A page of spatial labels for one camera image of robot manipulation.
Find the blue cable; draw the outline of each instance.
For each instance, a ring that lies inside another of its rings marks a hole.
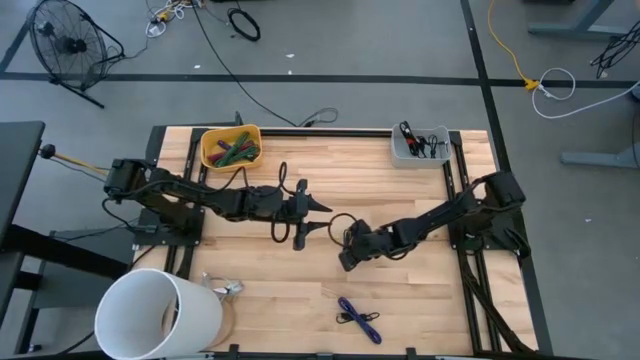
[[[360,327],[362,328],[362,331],[364,331],[364,333],[367,334],[367,336],[369,337],[369,339],[371,339],[371,341],[373,341],[375,344],[382,343],[382,337],[380,336],[380,334],[378,334],[377,331],[375,331],[369,324],[367,324],[366,321],[364,321],[364,319],[360,317],[360,315],[358,314],[356,309],[353,307],[353,305],[351,305],[349,300],[341,296],[338,299],[338,305],[340,305],[342,310],[344,310],[346,313],[351,315],[353,320],[357,322],[358,325],[360,325]]]

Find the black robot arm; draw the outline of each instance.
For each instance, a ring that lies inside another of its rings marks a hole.
[[[486,197],[477,199],[473,190],[483,183]],[[453,200],[417,218],[400,219],[376,230],[371,230],[363,220],[357,220],[345,231],[340,262],[346,271],[350,271],[361,261],[380,256],[399,260],[425,240],[429,232],[456,221],[464,226],[465,235],[483,235],[491,232],[496,216],[520,208],[524,201],[525,196],[513,174],[498,172],[487,175],[456,194]]]
[[[284,163],[281,165],[281,174],[285,166]],[[305,237],[309,232],[328,225],[305,223],[304,218],[309,211],[331,212],[331,209],[316,202],[311,195],[306,195],[306,189],[305,179],[298,181],[295,192],[289,192],[283,186],[247,186],[242,189],[228,189],[224,186],[213,189],[173,175],[145,161],[130,159],[113,161],[104,186],[110,200],[117,203],[123,200],[137,201],[157,213],[165,226],[178,233],[187,232],[192,226],[189,223],[192,219],[191,210],[184,202],[208,207],[216,215],[233,222],[269,222],[272,237],[276,242],[284,242],[289,235],[290,225],[295,225],[294,250],[304,248]],[[289,195],[287,200],[283,199],[283,190]],[[170,201],[164,195],[182,201]],[[275,236],[276,224],[284,224],[286,227],[285,235],[281,239]]]

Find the fan grille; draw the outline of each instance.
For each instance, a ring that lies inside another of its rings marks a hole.
[[[100,81],[107,52],[90,17],[66,0],[42,0],[29,14],[36,56],[57,81],[86,90]]]

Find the wooden table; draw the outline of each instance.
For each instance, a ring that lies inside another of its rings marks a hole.
[[[159,167],[182,174],[191,131],[166,128]],[[461,136],[470,180],[494,172],[487,132],[461,131]],[[388,138],[371,137],[266,136],[264,164],[248,170],[249,182],[276,185],[278,167],[286,161],[288,188],[308,179],[308,193],[331,207],[333,214],[348,212],[372,227],[417,216],[445,201],[442,169],[395,169],[389,143]],[[195,169],[200,161],[196,159]],[[452,165],[458,181],[455,161]],[[219,187],[229,176],[209,172],[206,183]],[[231,186],[244,185],[236,179]],[[313,213],[308,220],[328,221],[331,216]],[[337,223],[336,235],[349,222]],[[246,286],[234,303],[233,334],[211,350],[226,351],[230,344],[239,344],[241,352],[404,354],[414,347],[418,354],[472,353],[458,260],[445,228],[429,234],[401,261],[380,258],[347,273],[338,261],[340,248],[326,230],[312,232],[306,248],[296,252],[291,240],[273,242],[269,226],[230,223],[207,209],[190,279],[199,283],[206,271],[242,280]],[[162,269],[166,252],[166,247],[154,249],[138,267]],[[523,342],[537,348],[517,259],[508,251],[484,253],[496,307]],[[360,312],[381,314],[371,323],[383,338],[381,345],[373,344],[353,322],[336,323],[340,296]],[[484,348],[489,349],[485,317],[481,307],[476,308]]]

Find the fan stand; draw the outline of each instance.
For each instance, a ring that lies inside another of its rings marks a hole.
[[[118,61],[120,59],[124,59],[125,55],[124,55],[124,46],[122,46],[122,43],[120,41],[118,41],[116,38],[114,38],[111,34],[109,34],[106,30],[104,30],[103,28],[101,28],[98,24],[96,24],[93,19],[91,19],[91,17],[87,14],[83,14],[82,15],[83,20],[88,21],[92,26],[95,26],[96,29],[100,30],[101,33],[107,35],[107,37],[109,37],[109,39],[113,40],[113,42],[115,42],[118,47],[120,48],[120,52],[114,56],[108,57],[104,60],[101,60],[99,62],[97,62],[96,64],[102,64],[102,63],[107,63],[107,62],[111,62],[111,61]],[[106,78],[106,74],[105,76],[103,76],[101,79],[99,79],[98,81],[96,81],[93,85],[97,84],[98,82],[100,82],[100,80],[103,80]],[[97,107],[99,107],[100,109],[104,109],[104,105],[100,102],[98,102],[96,99],[92,98],[91,96],[87,95],[87,93],[85,92],[86,90],[88,90],[90,87],[86,87],[86,88],[82,88],[80,91],[72,88],[71,86],[65,84],[64,82],[60,81],[59,78],[57,77],[52,77],[49,82],[51,84],[54,85],[60,85],[63,88],[71,91],[72,93],[80,96],[81,98],[89,101],[90,103],[96,105]]]

